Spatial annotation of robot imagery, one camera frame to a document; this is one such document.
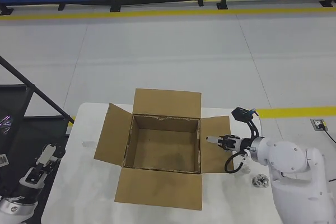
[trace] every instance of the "cardboard box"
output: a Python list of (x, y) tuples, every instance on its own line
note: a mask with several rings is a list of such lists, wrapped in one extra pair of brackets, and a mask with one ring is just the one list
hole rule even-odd
[(133, 114), (109, 104), (94, 159), (122, 166), (115, 202), (202, 210), (201, 174), (225, 172), (231, 153), (205, 141), (230, 124), (200, 118), (200, 98), (136, 89)]

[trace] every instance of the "yellow line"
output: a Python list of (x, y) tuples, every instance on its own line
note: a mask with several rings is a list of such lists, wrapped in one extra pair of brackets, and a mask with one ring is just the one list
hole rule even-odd
[(298, 118), (314, 116), (336, 116), (336, 106), (320, 108), (274, 108), (257, 109), (261, 118)]
[(260, 8), (231, 10), (171, 10), (171, 11), (139, 11), (119, 13), (73, 13), (73, 14), (37, 14), (0, 16), (4, 20), (62, 20), (83, 18), (120, 18), (140, 16), (187, 16), (187, 15), (229, 15), (229, 14), (292, 14), (292, 13), (325, 13), (336, 12), (336, 7), (329, 8)]
[(68, 126), (73, 126), (73, 124), (71, 122), (68, 122)]

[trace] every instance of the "gray floor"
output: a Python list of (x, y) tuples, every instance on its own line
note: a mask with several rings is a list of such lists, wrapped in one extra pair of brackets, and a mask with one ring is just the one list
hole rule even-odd
[[(336, 14), (0, 22), (0, 54), (71, 115), (83, 102), (132, 104), (135, 88), (199, 91), (211, 108), (336, 106)], [(19, 82), (0, 67), (7, 83)], [(54, 114), (35, 97), (26, 115)], [(336, 140), (336, 117), (324, 119)], [(336, 146), (310, 118), (262, 126), (320, 149), (336, 177)]]

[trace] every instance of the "black railing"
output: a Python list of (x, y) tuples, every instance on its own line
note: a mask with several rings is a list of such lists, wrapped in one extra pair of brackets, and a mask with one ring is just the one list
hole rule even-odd
[(39, 88), (37, 88), (30, 80), (23, 76), (16, 68), (14, 68), (10, 63), (8, 63), (3, 57), (0, 56), (0, 64), (16, 78), (18, 78), (27, 87), (33, 90), (34, 93), (39, 95), (43, 100), (45, 100), (50, 106), (52, 106), (57, 112), (62, 114), (66, 119), (68, 119), (72, 124), (74, 123), (73, 118), (70, 117), (63, 109), (61, 109), (54, 101), (47, 97)]

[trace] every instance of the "black pole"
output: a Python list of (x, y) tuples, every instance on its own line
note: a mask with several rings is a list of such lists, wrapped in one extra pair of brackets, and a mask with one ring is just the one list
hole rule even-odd
[(0, 16), (8, 16), (11, 15), (13, 8), (7, 8), (4, 4), (0, 3)]
[(65, 111), (63, 111), (54, 101), (47, 97), (41, 90), (39, 90), (32, 82), (30, 82), (25, 76), (23, 76), (18, 70), (16, 70), (12, 65), (10, 65), (5, 59), (0, 56), (0, 64), (26, 86), (32, 88), (34, 92), (39, 95), (43, 100), (45, 100), (50, 106), (52, 106), (57, 112), (62, 114), (67, 118), (72, 124), (74, 123), (73, 118), (71, 118)]

